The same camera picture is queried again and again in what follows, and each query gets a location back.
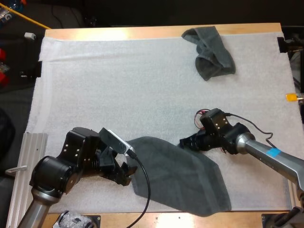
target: red object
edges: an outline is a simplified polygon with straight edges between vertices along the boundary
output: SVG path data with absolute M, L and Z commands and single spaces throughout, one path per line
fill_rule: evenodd
M 0 87 L 3 88 L 9 83 L 9 78 L 5 76 L 5 74 L 0 73 Z
M 0 48 L 0 60 L 5 60 L 6 58 L 6 52 Z

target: cable connector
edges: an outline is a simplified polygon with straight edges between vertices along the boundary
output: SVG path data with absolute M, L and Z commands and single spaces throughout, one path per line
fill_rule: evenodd
M 127 154 L 130 156 L 130 158 L 133 158 L 135 160 L 138 159 L 136 153 L 134 153 L 134 151 L 132 151 L 130 149 L 127 151 Z

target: white towel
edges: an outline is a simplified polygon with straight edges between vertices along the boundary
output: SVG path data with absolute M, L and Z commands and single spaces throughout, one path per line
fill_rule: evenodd
M 236 74 L 204 81 L 195 68 L 196 46 L 182 38 L 73 42 L 44 38 L 27 131 L 48 133 L 47 155 L 58 156 L 66 133 L 76 126 L 113 130 L 125 140 L 154 136 L 178 144 L 197 132 L 201 108 L 220 108 L 274 132 L 282 151 L 304 158 L 304 133 L 282 33 L 222 36 Z M 240 120 L 231 117 L 234 124 Z M 262 135 L 244 123 L 257 140 Z M 222 172 L 233 210 L 290 208 L 286 179 L 250 155 L 206 153 Z M 132 186 L 82 179 L 51 212 L 141 212 L 146 199 Z M 149 211 L 174 211 L 151 202 Z

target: black cable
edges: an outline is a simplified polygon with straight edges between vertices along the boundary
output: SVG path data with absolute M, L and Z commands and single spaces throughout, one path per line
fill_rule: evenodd
M 63 24 L 62 24 L 61 20 L 57 16 L 55 16 L 55 14 L 54 14 L 54 5 L 52 5 L 51 11 L 52 11 L 53 17 L 58 20 L 58 22 L 60 23 L 61 28 L 63 29 Z
M 76 16 L 76 14 L 74 13 L 74 11 L 72 10 L 72 7 L 70 7 L 70 10 L 71 10 L 72 14 L 73 14 L 73 15 L 74 15 L 74 17 L 75 17 L 75 19 L 76 19 L 76 21 L 77 21 L 78 26 L 81 28 L 81 25 L 80 25 L 80 23 L 79 23 L 79 20 L 78 20 L 78 18 L 77 18 L 77 16 Z
M 144 166 L 143 166 L 143 164 L 141 163 L 141 161 L 138 159 L 137 155 L 136 155 L 133 151 L 131 151 L 131 150 L 128 150 L 127 154 L 128 154 L 131 158 L 135 159 L 135 160 L 138 162 L 138 164 L 139 164 L 140 167 L 142 168 L 142 171 L 143 171 L 143 173 L 144 173 L 144 175 L 145 175 L 145 177 L 146 177 L 146 181 L 147 181 L 147 185 L 148 185 L 148 199 L 147 199 L 146 206 L 145 206 L 145 208 L 144 208 L 142 214 L 137 218 L 137 220 L 135 220 L 131 225 L 127 226 L 127 228 L 130 228 L 130 227 L 134 226 L 134 225 L 143 217 L 143 215 L 146 213 L 147 208 L 148 208 L 148 206 L 149 206 L 150 198 L 151 198 L 151 187 L 150 187 L 150 181 L 149 181 L 149 178 L 148 178 L 148 174 L 147 174 L 147 172 L 146 172 L 146 169 L 144 168 Z
M 252 121 L 250 121 L 250 120 L 248 120 L 248 119 L 245 119 L 245 118 L 242 117 L 242 116 L 235 115 L 235 114 L 232 114 L 232 113 L 225 113 L 225 116 L 235 116 L 235 117 L 237 117 L 237 118 L 240 118 L 240 119 L 242 119 L 242 120 L 245 120 L 245 121 L 247 121 L 248 123 L 251 123 L 251 124 L 252 124 L 255 128 L 257 128 L 261 133 L 263 133 L 263 134 L 269 134 L 270 136 L 269 136 L 268 138 L 266 138 L 266 142 L 269 143 L 269 145 L 271 145 L 273 148 L 276 148 L 276 146 L 273 145 L 273 144 L 269 141 L 269 139 L 271 139 L 272 136 L 274 135 L 272 132 L 264 132 L 264 131 L 262 131 L 262 130 L 259 129 Z

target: blue tape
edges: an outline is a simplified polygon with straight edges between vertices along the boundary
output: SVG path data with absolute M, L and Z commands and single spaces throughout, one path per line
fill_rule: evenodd
M 267 151 L 267 155 L 270 157 L 275 158 L 281 151 L 278 148 L 271 148 L 269 151 Z

